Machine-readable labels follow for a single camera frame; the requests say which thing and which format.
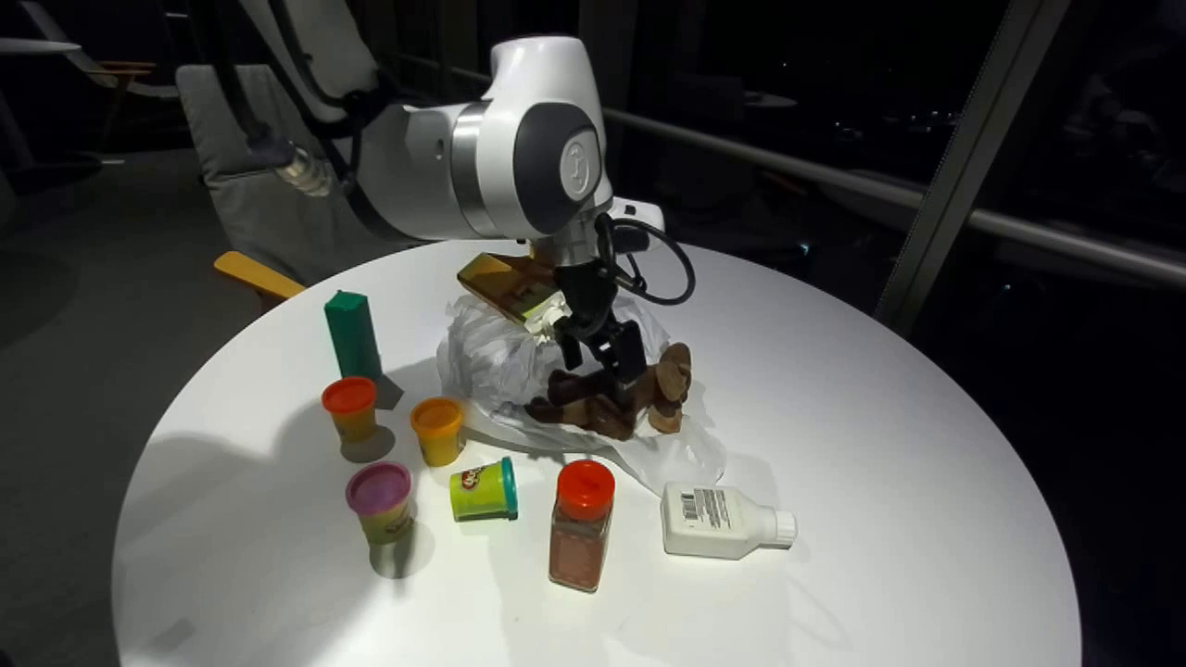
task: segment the orange cup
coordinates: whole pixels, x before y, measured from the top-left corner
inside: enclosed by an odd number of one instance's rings
[[[425,466],[448,466],[463,442],[465,407],[452,395],[432,395],[416,405],[411,430],[419,436],[419,452]]]
[[[377,386],[349,374],[322,393],[322,407],[332,416],[341,442],[368,442],[375,435]]]

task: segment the bottle cap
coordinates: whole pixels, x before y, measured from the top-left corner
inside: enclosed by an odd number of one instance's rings
[[[465,407],[452,395],[432,395],[432,401],[423,401],[416,405],[411,412],[411,430],[423,436],[423,442],[448,442],[463,430],[465,424]]]
[[[614,475],[596,458],[566,464],[557,477],[557,509],[580,524],[603,517],[614,509]]]
[[[787,548],[789,548],[789,543],[794,543],[794,533],[795,533],[795,531],[794,531],[794,515],[789,515],[789,511],[779,511],[779,515],[773,515],[773,533],[772,533],[773,543],[787,543]]]
[[[331,416],[354,416],[354,412],[372,412],[375,395],[377,395],[377,386],[372,378],[349,374],[349,378],[326,386],[322,407]]]

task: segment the label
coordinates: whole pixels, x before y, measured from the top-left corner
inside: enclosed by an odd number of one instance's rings
[[[463,469],[459,488],[478,488],[485,466]]]
[[[732,527],[730,500],[722,488],[688,488],[679,494],[683,517],[708,524],[711,531]]]

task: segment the plastic bag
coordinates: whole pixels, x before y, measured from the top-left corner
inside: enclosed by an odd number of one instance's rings
[[[655,363],[672,343],[655,316],[632,298],[619,298],[614,316],[622,323],[636,323],[648,363]],[[566,424],[537,424],[521,412],[521,405],[547,393],[547,374],[564,370],[564,353],[547,332],[533,338],[475,298],[459,298],[452,304],[452,326],[437,353],[437,368],[444,393],[469,401],[469,430],[491,446],[540,456],[609,456],[651,494],[658,494],[668,482],[715,484],[722,477],[722,446],[704,430],[700,383],[688,389],[679,435],[655,435],[648,419],[636,419],[636,430],[627,442]]]

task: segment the spice jar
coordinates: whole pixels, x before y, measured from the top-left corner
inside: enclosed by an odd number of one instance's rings
[[[614,475],[596,458],[566,464],[557,477],[547,578],[593,593],[601,582]]]

